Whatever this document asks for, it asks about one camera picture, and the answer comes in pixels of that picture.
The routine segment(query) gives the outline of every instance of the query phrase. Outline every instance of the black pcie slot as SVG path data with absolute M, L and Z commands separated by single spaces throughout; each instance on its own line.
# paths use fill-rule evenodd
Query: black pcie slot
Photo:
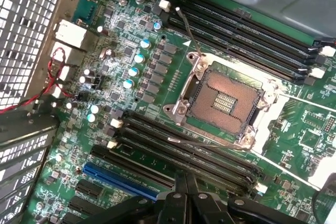
M 150 131 L 149 129 L 146 129 L 145 127 L 143 127 L 143 125 L 138 125 L 135 122 L 132 122 L 130 120 L 128 120 L 127 122 L 129 123 L 129 125 L 128 125 L 129 128 L 131 128 L 131 129 L 133 129 L 137 132 L 141 132 L 145 135 L 149 135 L 150 137 L 152 137 L 156 140 L 160 140 L 160 141 L 164 142 L 165 144 L 172 145 L 177 150 L 185 151 L 185 152 L 187 152 L 187 153 L 189 153 L 193 156 L 198 157 L 199 160 L 202 160 L 204 162 L 212 164 L 213 166 L 218 166 L 218 167 L 220 167 L 224 170 L 227 170 L 227 171 L 235 174 L 235 176 L 239 176 L 240 178 L 244 179 L 247 183 L 254 183 L 256 181 L 255 176 L 253 176 L 250 173 L 246 173 L 246 172 L 240 170 L 237 167 L 225 164 L 225 163 L 223 163 L 223 162 L 221 162 L 221 161 L 219 161 L 215 158 L 212 158 L 210 156 L 202 154 L 202 153 L 196 151 L 195 149 L 190 148 L 186 145 L 181 145 L 181 144 L 176 144 L 176 143 L 169 142 L 169 141 L 167 141 L 167 137 L 164 137 L 162 134 L 158 134 L 157 132 Z
M 241 31 L 239 28 L 235 27 L 231 23 L 224 23 L 220 18 L 211 15 L 204 10 L 192 10 L 188 7 L 183 8 L 183 13 L 187 16 L 188 20 L 193 20 L 195 23 L 203 23 L 205 26 L 212 26 L 213 29 L 216 29 L 217 32 L 227 33 L 233 40 L 238 40 L 240 42 L 246 43 L 251 47 L 257 47 L 259 50 L 264 51 L 266 54 L 271 52 L 272 54 L 277 55 L 278 57 L 284 58 L 286 61 L 297 62 L 300 65 L 312 65 L 314 64 L 315 57 L 311 59 L 302 59 L 299 56 L 295 56 L 291 52 L 287 52 L 284 48 L 279 48 L 273 44 L 266 44 L 264 40 L 260 37 L 252 36 L 248 31 Z
M 170 24 L 169 24 L 169 28 L 177 31 L 181 34 L 187 35 L 188 33 L 185 30 L 185 27 L 175 21 L 173 21 L 172 19 L 170 19 Z M 248 58 L 246 57 L 246 53 L 243 51 L 239 51 L 238 49 L 235 48 L 227 48 L 225 47 L 225 45 L 223 45 L 221 42 L 219 42 L 219 39 L 214 38 L 214 39 L 210 39 L 208 37 L 206 37 L 205 35 L 195 31 L 192 27 L 191 30 L 193 31 L 193 35 L 195 37 L 195 39 L 199 42 L 202 42 L 212 48 L 215 48 L 219 51 L 222 51 L 224 53 L 227 53 L 228 55 L 231 55 L 251 66 L 254 66 L 258 69 L 261 69 L 264 72 L 267 72 L 269 74 L 272 74 L 274 76 L 278 76 L 280 79 L 282 80 L 287 80 L 290 82 L 293 82 L 295 84 L 303 84 L 304 83 L 304 77 L 297 77 L 294 76 L 293 74 L 290 74 L 286 71 L 281 71 L 277 68 L 275 68 L 274 66 L 271 66 L 265 62 L 262 62 L 256 58 Z
M 132 141 L 126 137 L 119 137 L 117 138 L 118 143 L 123 143 L 128 146 L 131 146 L 132 148 L 141 151 L 142 153 L 148 154 L 152 157 L 155 157 L 159 160 L 165 161 L 167 163 L 172 164 L 178 169 L 181 170 L 187 170 L 192 173 L 195 173 L 195 175 L 202 181 L 210 183 L 218 188 L 222 188 L 224 190 L 227 190 L 229 193 L 232 193 L 234 195 L 247 195 L 246 188 L 240 188 L 238 186 L 235 186 L 231 183 L 227 183 L 224 180 L 215 177 L 207 172 L 203 172 L 195 167 L 192 167 L 188 165 L 185 162 L 181 162 L 178 158 L 176 158 L 174 155 L 168 155 L 167 153 L 163 153 L 161 150 L 158 150 L 154 148 L 150 143 L 149 144 L 142 144 L 138 143 L 136 141 Z
M 181 18 L 177 16 L 172 16 L 170 18 L 170 23 L 171 21 L 174 21 L 174 20 L 182 24 Z M 295 66 L 293 62 L 284 61 L 284 60 L 281 60 L 279 57 L 276 57 L 267 52 L 262 52 L 260 50 L 257 50 L 256 48 L 251 48 L 250 47 L 251 45 L 249 45 L 247 42 L 238 41 L 235 38 L 231 38 L 223 34 L 221 31 L 218 31 L 218 29 L 214 27 L 212 29 L 209 29 L 209 26 L 202 26 L 199 23 L 196 23 L 194 19 L 191 22 L 189 22 L 189 24 L 190 24 L 191 30 L 195 31 L 196 33 L 199 34 L 201 33 L 200 31 L 202 31 L 204 34 L 209 34 L 210 36 L 217 38 L 217 40 L 219 40 L 219 42 L 222 42 L 223 45 L 225 45 L 229 51 L 233 51 L 233 50 L 244 51 L 245 57 L 248 57 L 249 59 L 256 59 L 256 58 L 265 59 L 273 63 L 274 65 L 277 65 L 279 67 L 279 70 L 281 68 L 282 71 L 286 69 L 289 72 L 293 72 L 299 75 L 307 75 L 307 70 L 304 70 L 304 71 L 299 70 L 299 67 Z
M 98 207 L 87 200 L 79 198 L 78 196 L 73 196 L 70 199 L 68 207 L 87 216 L 96 215 L 104 211 L 104 208 Z
M 91 197 L 98 198 L 103 191 L 103 188 L 85 179 L 81 179 L 78 181 L 75 190 Z
M 83 218 L 74 215 L 70 212 L 67 212 L 64 217 L 62 218 L 62 221 L 60 224 L 77 224 L 80 221 L 84 220 Z
M 229 174 L 225 174 L 220 169 L 215 168 L 211 165 L 208 165 L 204 162 L 200 162 L 199 160 L 192 159 L 190 154 L 184 153 L 182 151 L 176 151 L 174 149 L 169 148 L 166 145 L 160 144 L 156 141 L 151 140 L 149 137 L 140 136 L 138 132 L 131 132 L 129 129 L 126 129 L 126 131 L 123 134 L 124 137 L 137 141 L 138 143 L 141 143 L 146 146 L 150 146 L 152 148 L 155 148 L 158 152 L 168 155 L 169 157 L 172 157 L 176 159 L 177 161 L 180 161 L 182 163 L 187 163 L 190 166 L 195 167 L 196 169 L 210 173 L 212 177 L 216 177 L 218 179 L 221 179 L 227 183 L 231 183 L 233 185 L 239 186 L 241 188 L 245 188 L 246 191 L 249 189 L 249 184 L 245 181 L 239 179 L 238 177 L 234 177 Z
M 144 166 L 141 166 L 135 162 L 131 162 L 125 159 L 123 156 L 109 151 L 107 148 L 103 146 L 94 145 L 91 149 L 90 154 L 110 164 L 122 167 L 140 177 L 145 177 L 161 186 L 167 187 L 169 189 L 171 189 L 174 186 L 174 180 L 171 180 L 163 175 L 160 175 L 155 171 L 148 169 Z
M 137 112 L 133 112 L 133 111 L 128 111 L 127 112 L 127 117 L 128 118 L 132 118 L 135 120 L 138 120 L 140 122 L 143 122 L 144 124 L 150 125 L 150 127 L 154 127 L 156 129 L 158 129 L 159 131 L 163 132 L 164 134 L 167 134 L 171 137 L 177 138 L 177 139 L 181 139 L 181 140 L 188 140 L 191 142 L 197 142 L 196 139 L 194 139 L 193 137 L 190 137 L 182 132 L 179 132 L 175 129 L 172 129 L 164 124 L 158 123 L 157 121 L 154 121 L 152 119 L 147 118 L 144 115 L 141 115 Z M 249 162 L 246 162 L 245 160 L 236 157 L 228 152 L 223 152 L 217 148 L 211 148 L 211 147 L 204 147 L 203 149 L 207 150 L 208 152 L 212 152 L 215 153 L 217 155 L 219 155 L 220 157 L 227 159 L 231 162 L 233 162 L 236 165 L 239 165 L 241 167 L 243 167 L 246 170 L 249 170 L 251 172 L 256 173 L 257 176 L 261 176 L 262 175 L 262 171 L 260 170 L 260 168 L 256 165 L 253 165 Z
M 211 3 L 208 0 L 185 0 L 185 1 L 188 1 L 190 4 L 200 5 L 202 7 L 208 8 L 209 10 L 211 10 L 215 13 L 219 13 L 223 16 L 227 16 L 227 17 L 233 19 L 234 21 L 236 21 L 238 23 L 241 23 L 241 24 L 243 24 L 247 27 L 250 27 L 251 29 L 255 29 L 256 32 L 263 33 L 263 34 L 269 36 L 275 42 L 279 41 L 280 43 L 287 44 L 291 47 L 294 47 L 297 51 L 306 52 L 307 48 L 309 47 L 309 45 L 306 45 L 305 43 L 303 43 L 299 40 L 291 38 L 290 36 L 287 36 L 283 33 L 280 33 L 276 30 L 273 30 L 273 29 L 271 29 L 267 26 L 264 26 L 264 25 L 262 25 L 258 22 L 255 22 L 251 19 L 247 19 L 245 17 L 242 17 L 242 16 L 238 15 L 237 13 L 232 12 L 229 9 L 226 9 L 226 8 L 218 6 L 214 3 Z

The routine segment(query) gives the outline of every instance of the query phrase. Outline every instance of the cpu socket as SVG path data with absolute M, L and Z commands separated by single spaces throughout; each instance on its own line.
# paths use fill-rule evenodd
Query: cpu socket
M 175 104 L 165 105 L 164 113 L 176 125 L 218 144 L 262 152 L 270 133 L 268 125 L 279 117 L 288 101 L 279 96 L 282 81 L 239 61 L 214 54 L 200 56 L 190 52 L 186 58 L 192 64 L 192 70 L 178 100 Z M 226 71 L 215 67 L 218 64 L 245 75 L 249 81 L 227 75 Z M 209 126 L 217 129 L 219 134 L 207 131 Z

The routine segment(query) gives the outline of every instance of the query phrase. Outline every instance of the blue pcie slot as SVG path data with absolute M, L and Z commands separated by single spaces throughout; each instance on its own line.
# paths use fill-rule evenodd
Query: blue pcie slot
M 101 182 L 115 186 L 132 195 L 139 195 L 156 201 L 157 192 L 150 190 L 142 185 L 131 182 L 119 174 L 106 170 L 94 163 L 88 162 L 84 166 L 83 173 L 89 175 Z

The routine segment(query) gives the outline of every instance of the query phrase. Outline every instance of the green circuit board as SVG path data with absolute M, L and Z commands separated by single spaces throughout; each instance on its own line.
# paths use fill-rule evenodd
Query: green circuit board
M 145 0 L 145 3 L 141 5 L 138 5 L 135 0 L 127 0 L 128 4 L 126 6 L 120 6 L 118 1 L 99 0 L 94 3 L 80 0 L 78 3 L 78 8 L 72 21 L 75 23 L 78 18 L 82 19 L 87 23 L 88 30 L 94 33 L 96 33 L 98 26 L 104 25 L 104 27 L 108 28 L 109 36 L 99 37 L 96 46 L 86 54 L 82 66 L 77 72 L 77 79 L 74 80 L 71 86 L 71 92 L 76 93 L 85 89 L 78 83 L 78 78 L 82 75 L 84 69 L 93 69 L 107 78 L 103 84 L 102 91 L 92 91 L 88 102 L 81 104 L 80 107 L 72 111 L 66 108 L 60 108 L 55 111 L 60 118 L 61 125 L 22 223 L 36 223 L 38 217 L 45 215 L 54 215 L 61 219 L 66 212 L 74 212 L 76 215 L 86 218 L 86 215 L 68 209 L 68 202 L 74 195 L 78 195 L 102 208 L 108 208 L 131 197 L 131 195 L 120 189 L 96 181 L 81 173 L 81 169 L 86 162 L 93 162 L 113 170 L 122 177 L 157 192 L 167 191 L 165 187 L 135 176 L 118 166 L 101 161 L 89 154 L 94 144 L 106 146 L 111 140 L 103 129 L 98 127 L 99 123 L 103 125 L 110 123 L 110 113 L 102 111 L 98 114 L 98 118 L 94 123 L 88 122 L 87 115 L 90 113 L 90 107 L 93 104 L 99 104 L 102 107 L 108 105 L 112 110 L 137 111 L 184 134 L 195 136 L 195 133 L 190 130 L 176 126 L 163 112 L 164 105 L 175 103 L 179 97 L 183 84 L 191 70 L 191 65 L 185 55 L 190 51 L 195 51 L 194 46 L 192 44 L 189 46 L 184 45 L 190 39 L 173 30 L 162 29 L 159 32 L 155 32 L 147 29 L 146 25 L 141 24 L 141 20 L 146 23 L 159 20 L 154 14 L 143 11 L 145 6 L 152 8 L 157 0 Z M 310 36 L 240 6 L 231 0 L 211 1 L 231 10 L 241 8 L 251 13 L 251 18 L 254 21 L 306 44 L 313 42 L 313 38 Z M 106 18 L 103 15 L 106 8 L 113 10 L 111 18 Z M 144 50 L 139 47 L 140 41 L 144 38 L 149 39 L 151 42 L 151 49 Z M 143 74 L 148 70 L 150 61 L 157 51 L 157 45 L 162 43 L 174 45 L 177 51 L 172 57 L 172 62 L 168 65 L 167 73 L 164 75 L 164 80 L 154 101 L 148 103 L 139 98 L 139 92 L 141 92 L 140 83 L 143 81 Z M 112 48 L 116 52 L 116 56 L 105 60 L 99 59 L 103 48 Z M 202 52 L 209 52 L 223 59 L 231 60 L 230 56 L 206 45 L 201 44 L 201 49 Z M 145 56 L 145 63 L 137 64 L 133 61 L 134 56 L 139 53 Z M 313 103 L 336 108 L 336 102 L 333 97 L 336 92 L 336 60 L 327 59 L 324 66 L 327 69 L 325 75 L 323 79 L 317 80 L 314 86 L 296 86 L 283 81 L 282 84 L 286 87 L 287 93 Z M 140 75 L 131 78 L 135 83 L 132 89 L 125 89 L 123 82 L 125 79 L 130 78 L 128 69 L 131 67 L 137 67 Z M 246 79 L 244 74 L 234 72 L 230 68 L 223 68 L 221 72 L 234 77 L 236 80 L 252 82 L 254 85 L 258 85 L 255 80 Z M 231 135 L 211 125 L 200 125 L 200 121 L 197 120 L 190 120 L 189 123 L 199 126 L 213 135 L 234 140 Z M 279 119 L 273 122 L 269 128 L 271 134 L 264 146 L 264 157 L 286 168 L 303 180 L 308 181 L 309 177 L 312 176 L 316 160 L 335 154 L 335 114 L 327 110 L 290 99 L 286 103 Z M 174 168 L 153 156 L 140 151 L 126 152 L 120 146 L 113 151 L 168 177 L 174 177 Z M 266 193 L 258 198 L 260 203 L 294 217 L 303 215 L 304 217 L 302 218 L 307 223 L 315 223 L 311 209 L 313 188 L 283 173 L 279 168 L 252 153 L 227 152 L 257 165 L 267 177 L 272 178 L 267 181 L 260 181 L 268 187 Z M 49 179 L 50 175 L 55 171 L 59 173 L 58 178 L 56 181 L 51 181 Z M 75 191 L 77 182 L 82 178 L 101 184 L 104 187 L 99 199 L 93 199 Z M 211 183 L 203 183 L 200 185 L 200 189 L 202 191 L 215 192 L 223 200 L 227 198 L 225 190 Z M 334 198 L 330 195 L 319 199 L 318 213 L 321 219 L 325 219 L 328 216 L 334 203 Z

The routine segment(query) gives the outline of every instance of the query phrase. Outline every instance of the perforated metal panel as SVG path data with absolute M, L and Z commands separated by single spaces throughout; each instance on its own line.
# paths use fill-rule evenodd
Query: perforated metal panel
M 25 95 L 57 0 L 0 0 L 0 109 Z

